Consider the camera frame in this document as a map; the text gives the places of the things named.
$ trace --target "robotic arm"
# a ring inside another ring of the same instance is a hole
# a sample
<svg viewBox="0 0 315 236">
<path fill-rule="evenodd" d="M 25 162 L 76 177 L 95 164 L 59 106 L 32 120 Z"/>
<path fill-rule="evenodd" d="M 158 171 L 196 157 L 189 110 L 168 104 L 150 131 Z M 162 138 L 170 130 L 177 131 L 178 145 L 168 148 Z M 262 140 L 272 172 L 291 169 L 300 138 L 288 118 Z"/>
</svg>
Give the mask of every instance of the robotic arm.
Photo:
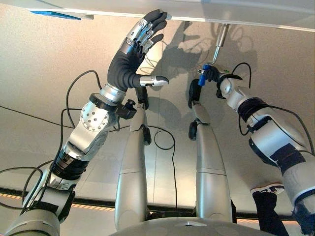
<svg viewBox="0 0 315 236">
<path fill-rule="evenodd" d="M 138 21 L 124 39 L 108 69 L 108 84 L 100 93 L 92 93 L 82 108 L 80 121 L 64 147 L 43 175 L 34 194 L 27 195 L 21 215 L 6 236 L 60 234 L 60 223 L 70 211 L 75 196 L 73 189 L 89 162 L 104 144 L 118 117 L 132 118 L 136 110 L 132 100 L 122 101 L 128 88 L 168 84 L 163 76 L 142 76 L 136 70 L 145 54 L 163 34 L 153 35 L 166 26 L 167 13 L 155 10 Z"/>
<path fill-rule="evenodd" d="M 307 151 L 301 133 L 272 106 L 251 95 L 239 76 L 220 72 L 210 65 L 201 72 L 209 81 L 217 83 L 217 97 L 226 99 L 228 106 L 246 122 L 252 133 L 249 139 L 252 150 L 264 163 L 276 166 L 281 171 L 286 192 L 294 207 L 293 215 L 301 225 L 302 232 L 314 233 L 315 157 Z"/>
</svg>

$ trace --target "blue object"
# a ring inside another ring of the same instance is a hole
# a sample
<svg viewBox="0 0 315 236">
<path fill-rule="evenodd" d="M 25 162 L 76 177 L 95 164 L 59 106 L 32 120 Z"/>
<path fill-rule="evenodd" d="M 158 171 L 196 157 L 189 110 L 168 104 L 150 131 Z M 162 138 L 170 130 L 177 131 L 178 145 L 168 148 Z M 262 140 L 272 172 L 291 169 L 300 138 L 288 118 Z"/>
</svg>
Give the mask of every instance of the blue object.
<svg viewBox="0 0 315 236">
<path fill-rule="evenodd" d="M 61 14 L 61 13 L 54 12 L 54 11 L 31 11 L 31 12 L 35 13 L 35 14 L 44 15 L 44 16 L 55 16 L 55 17 L 59 17 L 59 18 L 79 20 L 79 21 L 81 20 L 81 18 L 79 18 L 79 17 L 69 16 L 69 15 Z"/>
<path fill-rule="evenodd" d="M 206 76 L 203 74 L 203 72 L 205 70 L 209 70 L 210 69 L 210 65 L 209 64 L 203 64 L 202 66 L 202 73 L 199 75 L 199 81 L 198 81 L 198 85 L 199 86 L 204 86 L 205 82 L 206 82 Z"/>
</svg>

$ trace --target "white shoe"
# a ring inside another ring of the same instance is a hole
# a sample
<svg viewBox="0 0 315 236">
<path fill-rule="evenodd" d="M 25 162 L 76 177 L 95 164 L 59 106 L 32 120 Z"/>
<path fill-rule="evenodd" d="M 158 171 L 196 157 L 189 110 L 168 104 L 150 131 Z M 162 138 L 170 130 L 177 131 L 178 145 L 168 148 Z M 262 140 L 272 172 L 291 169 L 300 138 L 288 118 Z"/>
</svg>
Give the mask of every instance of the white shoe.
<svg viewBox="0 0 315 236">
<path fill-rule="evenodd" d="M 274 193 L 276 195 L 282 193 L 284 191 L 284 185 L 281 183 L 272 183 L 264 187 L 253 188 L 251 190 L 251 194 L 255 193 Z"/>
</svg>

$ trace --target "orange light strip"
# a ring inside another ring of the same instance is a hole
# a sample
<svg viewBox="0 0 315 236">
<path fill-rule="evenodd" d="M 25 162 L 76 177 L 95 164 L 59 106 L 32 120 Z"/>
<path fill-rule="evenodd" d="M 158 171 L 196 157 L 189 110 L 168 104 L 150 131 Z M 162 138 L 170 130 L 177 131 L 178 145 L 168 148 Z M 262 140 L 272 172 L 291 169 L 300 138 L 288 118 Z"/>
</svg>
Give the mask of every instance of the orange light strip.
<svg viewBox="0 0 315 236">
<path fill-rule="evenodd" d="M 15 195 L 10 195 L 10 194 L 4 194 L 0 193 L 1 197 L 5 198 L 12 198 L 12 199 L 21 199 L 20 196 L 15 196 Z M 90 205 L 81 205 L 81 204 L 72 204 L 71 207 L 76 207 L 76 208 L 83 208 L 83 209 L 90 209 L 90 210 L 104 210 L 104 211 L 115 211 L 115 208 L 110 208 L 110 207 L 102 207 L 102 206 L 90 206 Z M 296 221 L 287 221 L 283 220 L 282 221 L 285 225 L 298 225 Z M 237 219 L 237 223 L 249 223 L 249 224 L 259 224 L 258 220 L 247 220 L 247 219 Z"/>
<path fill-rule="evenodd" d="M 282 222 L 285 225 L 298 225 L 298 223 L 296 221 L 283 220 Z M 258 220 L 237 219 L 237 223 L 259 224 L 259 221 Z"/>
</svg>

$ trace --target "black cable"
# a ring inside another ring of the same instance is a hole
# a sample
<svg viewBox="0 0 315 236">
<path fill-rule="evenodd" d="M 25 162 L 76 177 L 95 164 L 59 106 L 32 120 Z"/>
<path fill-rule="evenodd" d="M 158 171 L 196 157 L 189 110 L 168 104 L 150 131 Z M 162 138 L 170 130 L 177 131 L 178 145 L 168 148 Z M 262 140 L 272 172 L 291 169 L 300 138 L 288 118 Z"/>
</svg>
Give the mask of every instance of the black cable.
<svg viewBox="0 0 315 236">
<path fill-rule="evenodd" d="M 4 107 L 4 106 L 1 106 L 1 105 L 0 105 L 0 107 L 1 107 L 1 108 L 4 108 L 4 109 L 7 109 L 7 110 L 9 110 L 9 111 L 12 111 L 12 112 L 17 112 L 17 113 L 20 113 L 20 114 L 23 114 L 23 115 L 26 115 L 26 116 L 29 116 L 29 117 L 33 117 L 33 118 L 35 118 L 35 119 L 40 119 L 40 120 L 43 120 L 43 121 L 45 121 L 45 122 L 48 122 L 48 123 L 51 123 L 51 124 L 55 124 L 55 125 L 59 125 L 59 126 L 60 126 L 60 124 L 55 123 L 55 122 L 50 121 L 50 120 L 47 120 L 47 119 L 43 119 L 43 118 L 40 118 L 40 117 L 36 117 L 36 116 L 30 115 L 30 114 L 27 114 L 27 113 L 24 113 L 24 112 L 19 112 L 19 111 L 16 111 L 16 110 L 14 110 L 14 109 L 11 109 L 11 108 L 8 108 L 8 107 Z"/>
<path fill-rule="evenodd" d="M 69 93 L 70 93 L 70 91 L 71 91 L 73 85 L 75 84 L 75 82 L 77 82 L 78 79 L 80 79 L 82 76 L 84 76 L 84 75 L 86 75 L 86 74 L 88 74 L 88 73 L 90 73 L 90 72 L 92 72 L 92 73 L 95 74 L 96 80 L 97 80 L 97 85 L 98 85 L 99 89 L 102 89 L 102 86 L 100 85 L 100 81 L 99 81 L 99 77 L 98 77 L 97 72 L 96 72 L 95 70 L 88 70 L 88 71 L 83 72 L 82 74 L 80 74 L 77 78 L 75 78 L 75 80 L 71 83 L 70 87 L 68 88 L 67 94 L 66 94 L 66 96 L 65 96 L 65 107 L 66 107 L 67 114 L 68 114 L 69 120 L 70 120 L 70 122 L 71 122 L 73 128 L 75 128 L 75 125 L 74 125 L 74 123 L 73 123 L 73 120 L 72 120 L 72 118 L 71 118 L 71 114 L 70 114 L 70 111 L 69 111 L 69 103 L 68 103 L 68 100 L 69 100 Z"/>
<path fill-rule="evenodd" d="M 39 168 L 37 168 L 37 167 L 31 167 L 31 166 L 14 167 L 14 168 L 9 168 L 9 169 L 5 169 L 5 170 L 0 171 L 0 174 L 2 174 L 3 172 L 7 172 L 7 171 L 24 170 L 24 169 L 26 169 L 26 170 L 31 169 L 31 170 L 39 171 L 39 173 L 40 173 L 40 177 L 39 177 L 39 179 L 38 179 L 38 181 L 37 181 L 37 184 L 36 184 L 34 190 L 32 191 L 32 195 L 33 195 L 34 192 L 36 191 L 37 187 L 39 186 L 41 179 L 43 178 L 43 172 L 42 172 L 41 169 L 39 169 Z M 9 206 L 9 205 L 4 204 L 4 203 L 1 203 L 1 202 L 0 202 L 0 206 L 6 207 L 6 208 L 9 208 L 9 209 L 14 209 L 14 210 L 23 210 L 23 209 L 26 207 L 26 205 L 29 203 L 29 201 L 30 201 L 30 198 L 28 199 L 28 201 L 26 202 L 26 204 L 24 205 L 24 207 Z"/>
<path fill-rule="evenodd" d="M 160 129 L 161 131 L 157 132 L 155 135 L 154 135 L 154 143 L 155 145 L 159 148 L 159 149 L 162 149 L 162 150 L 170 150 L 173 148 L 173 154 L 172 154 L 172 163 L 173 163 L 173 170 L 174 170 L 174 185 L 175 185 L 175 208 L 176 208 L 176 211 L 178 211 L 178 208 L 177 208 L 177 185 L 176 185 L 176 171 L 175 171 L 175 163 L 174 163 L 174 154 L 175 154 L 175 138 L 174 136 L 169 132 L 167 131 L 166 129 L 163 129 L 163 128 L 160 128 L 158 126 L 154 126 L 154 125 L 148 125 L 148 127 L 152 127 L 152 128 L 156 128 L 156 129 Z M 158 133 L 160 132 L 166 132 L 168 133 L 172 139 L 173 139 L 173 145 L 171 147 L 168 147 L 168 148 L 163 148 L 163 147 L 160 147 L 157 142 L 156 142 L 156 136 Z"/>
<path fill-rule="evenodd" d="M 309 131 L 308 131 L 307 128 L 306 128 L 306 125 L 304 124 L 304 122 L 302 121 L 302 119 L 299 117 L 299 115 L 296 114 L 295 112 L 291 111 L 291 110 L 288 110 L 288 109 L 285 109 L 285 108 L 282 108 L 282 107 L 276 107 L 276 106 L 271 106 L 271 105 L 267 105 L 267 106 L 270 107 L 270 108 L 274 108 L 274 109 L 278 109 L 278 110 L 281 110 L 281 111 L 284 111 L 284 112 L 288 112 L 288 113 L 294 115 L 294 116 L 299 120 L 299 122 L 301 123 L 301 125 L 302 125 L 302 127 L 303 127 L 303 129 L 304 129 L 304 131 L 305 131 L 305 133 L 306 133 L 306 136 L 307 136 L 307 138 L 308 138 L 308 140 L 309 140 L 310 147 L 311 147 L 311 153 L 312 153 L 313 155 L 315 155 L 314 146 L 313 146 L 313 143 L 312 143 L 311 136 L 310 136 L 310 134 L 309 134 Z"/>
<path fill-rule="evenodd" d="M 126 125 L 126 126 L 120 127 L 120 129 L 125 129 L 125 128 L 127 128 L 127 127 L 130 127 L 130 125 Z"/>
<path fill-rule="evenodd" d="M 234 69 L 233 69 L 233 71 L 232 71 L 231 74 L 233 74 L 233 73 L 235 72 L 235 70 L 236 70 L 240 65 L 247 65 L 247 66 L 248 66 L 248 69 L 250 70 L 250 81 L 249 81 L 248 87 L 251 88 L 251 84 L 252 84 L 252 68 L 251 68 L 251 66 L 250 66 L 247 62 L 241 62 L 241 63 L 237 64 L 237 65 L 234 67 Z"/>
<path fill-rule="evenodd" d="M 52 162 L 53 160 L 50 160 L 50 161 L 46 161 L 44 162 L 43 164 L 40 164 L 39 166 L 37 166 L 37 168 L 41 168 L 47 164 L 49 164 L 50 162 Z M 29 181 L 31 179 L 31 177 L 35 174 L 36 170 L 33 170 L 32 173 L 29 175 L 28 179 L 26 180 L 25 182 L 25 185 L 24 185 L 24 188 L 23 188 L 23 191 L 22 191 L 22 195 L 21 195 L 21 200 L 22 200 L 22 204 L 24 202 L 24 199 L 25 199 L 25 193 L 26 193 L 26 189 L 28 187 L 28 184 L 29 184 Z"/>
<path fill-rule="evenodd" d="M 119 119 L 120 119 L 120 116 L 118 116 L 118 118 L 117 118 L 117 126 L 118 126 L 118 129 L 115 127 L 115 126 L 113 126 L 114 127 L 114 129 L 115 129 L 115 131 L 120 131 L 120 123 L 119 123 Z"/>
<path fill-rule="evenodd" d="M 315 157 L 315 155 L 314 155 L 314 154 L 312 154 L 312 153 L 310 153 L 309 151 L 299 150 L 298 152 L 307 152 L 307 153 L 309 153 L 310 155 L 312 155 L 313 157 Z"/>
<path fill-rule="evenodd" d="M 248 132 L 250 131 L 249 129 L 247 129 L 246 133 L 242 132 L 242 128 L 241 128 L 241 115 L 238 115 L 238 128 L 240 130 L 241 135 L 246 136 L 248 134 Z"/>
</svg>

